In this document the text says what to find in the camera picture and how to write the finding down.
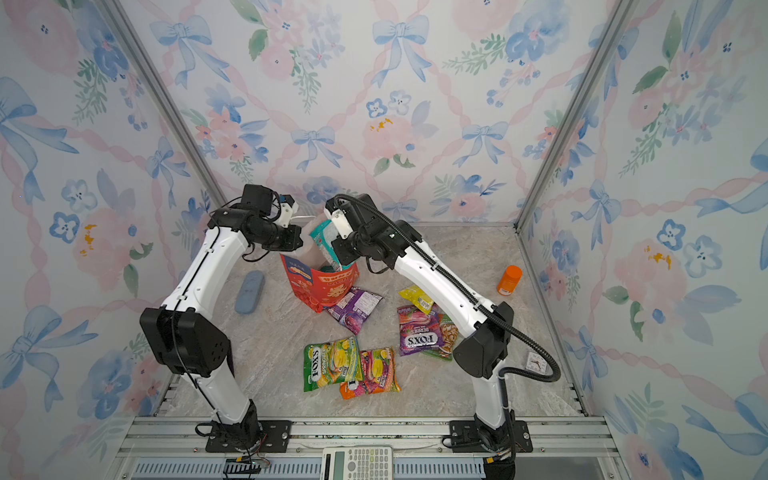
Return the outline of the teal snack packet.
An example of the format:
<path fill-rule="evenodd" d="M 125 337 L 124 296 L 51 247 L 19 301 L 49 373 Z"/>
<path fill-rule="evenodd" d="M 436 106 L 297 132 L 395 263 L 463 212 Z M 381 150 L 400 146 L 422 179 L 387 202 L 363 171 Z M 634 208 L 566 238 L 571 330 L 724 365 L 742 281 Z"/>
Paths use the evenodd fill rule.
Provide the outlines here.
<path fill-rule="evenodd" d="M 319 249 L 329 268 L 332 268 L 334 271 L 344 271 L 350 268 L 349 264 L 341 262 L 334 250 L 332 242 L 339 238 L 339 233 L 330 220 L 321 222 L 310 232 L 309 236 Z"/>

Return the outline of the yellow snack packet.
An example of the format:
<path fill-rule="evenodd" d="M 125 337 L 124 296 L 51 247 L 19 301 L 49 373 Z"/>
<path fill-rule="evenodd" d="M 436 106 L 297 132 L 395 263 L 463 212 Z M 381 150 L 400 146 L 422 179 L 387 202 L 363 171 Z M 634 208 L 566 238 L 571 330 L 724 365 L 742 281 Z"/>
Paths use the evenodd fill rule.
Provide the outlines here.
<path fill-rule="evenodd" d="M 416 285 L 400 290 L 399 295 L 424 314 L 430 314 L 433 309 L 434 300 Z"/>

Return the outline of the red paper gift bag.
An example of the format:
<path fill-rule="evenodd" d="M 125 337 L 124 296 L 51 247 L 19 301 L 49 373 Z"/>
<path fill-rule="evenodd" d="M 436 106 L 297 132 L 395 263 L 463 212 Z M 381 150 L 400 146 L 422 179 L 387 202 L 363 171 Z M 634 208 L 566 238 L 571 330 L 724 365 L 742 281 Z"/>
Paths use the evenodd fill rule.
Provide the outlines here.
<path fill-rule="evenodd" d="M 293 293 L 315 312 L 336 305 L 359 278 L 356 264 L 342 267 L 332 258 L 322 235 L 328 224 L 324 216 L 312 218 L 300 228 L 303 246 L 281 255 Z"/>

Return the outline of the orange pink Fox's candy bag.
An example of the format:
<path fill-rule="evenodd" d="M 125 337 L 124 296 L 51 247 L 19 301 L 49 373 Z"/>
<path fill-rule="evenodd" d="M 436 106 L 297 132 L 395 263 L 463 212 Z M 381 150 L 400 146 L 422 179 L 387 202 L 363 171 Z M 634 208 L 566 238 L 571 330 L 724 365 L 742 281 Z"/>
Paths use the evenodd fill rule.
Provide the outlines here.
<path fill-rule="evenodd" d="M 362 380 L 343 383 L 344 400 L 378 393 L 400 392 L 396 380 L 395 351 L 391 347 L 363 350 L 360 354 Z"/>

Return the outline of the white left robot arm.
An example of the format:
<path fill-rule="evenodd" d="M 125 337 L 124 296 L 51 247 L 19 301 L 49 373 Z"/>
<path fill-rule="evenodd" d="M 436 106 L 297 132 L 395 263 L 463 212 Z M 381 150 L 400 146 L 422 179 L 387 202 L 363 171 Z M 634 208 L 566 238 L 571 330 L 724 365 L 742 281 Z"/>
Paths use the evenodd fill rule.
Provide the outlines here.
<path fill-rule="evenodd" d="M 158 308 L 140 315 L 156 361 L 186 378 L 222 425 L 244 422 L 251 400 L 233 373 L 232 343 L 213 322 L 213 310 L 230 271 L 249 249 L 292 252 L 302 246 L 291 219 L 295 201 L 280 195 L 264 207 L 239 203 L 214 211 L 189 270 Z"/>

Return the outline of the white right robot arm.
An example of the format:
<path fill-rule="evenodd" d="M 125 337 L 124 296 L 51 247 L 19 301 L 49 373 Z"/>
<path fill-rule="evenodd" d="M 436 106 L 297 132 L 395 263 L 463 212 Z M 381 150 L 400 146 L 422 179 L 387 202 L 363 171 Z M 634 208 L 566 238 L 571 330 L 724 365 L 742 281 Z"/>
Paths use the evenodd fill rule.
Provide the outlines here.
<path fill-rule="evenodd" d="M 407 222 L 394 222 L 367 204 L 328 202 L 324 213 L 338 232 L 332 247 L 339 259 L 384 263 L 421 288 L 458 327 L 463 340 L 455 346 L 453 358 L 472 378 L 480 442 L 490 452 L 509 450 L 511 414 L 504 405 L 498 371 L 507 356 L 510 334 L 502 325 L 511 308 L 477 295 Z"/>

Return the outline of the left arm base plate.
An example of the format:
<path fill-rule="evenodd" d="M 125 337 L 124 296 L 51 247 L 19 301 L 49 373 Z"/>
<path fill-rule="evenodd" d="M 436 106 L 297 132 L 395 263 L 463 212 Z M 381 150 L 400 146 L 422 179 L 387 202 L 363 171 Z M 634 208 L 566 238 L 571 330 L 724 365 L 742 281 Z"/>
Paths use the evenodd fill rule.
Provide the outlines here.
<path fill-rule="evenodd" d="M 285 453 L 293 423 L 289 420 L 259 420 L 252 425 L 223 425 L 212 422 L 205 452 L 226 454 Z"/>

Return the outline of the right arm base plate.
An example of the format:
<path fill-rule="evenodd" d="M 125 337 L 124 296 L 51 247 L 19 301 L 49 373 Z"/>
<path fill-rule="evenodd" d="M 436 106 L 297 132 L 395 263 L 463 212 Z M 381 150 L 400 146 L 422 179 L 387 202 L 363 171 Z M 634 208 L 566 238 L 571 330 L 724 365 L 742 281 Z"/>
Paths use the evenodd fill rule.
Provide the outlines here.
<path fill-rule="evenodd" d="M 512 426 L 505 424 L 498 429 L 488 428 L 476 419 L 452 420 L 442 443 L 454 453 L 501 454 L 511 445 L 516 453 L 533 451 L 528 425 L 522 420 L 514 420 Z"/>

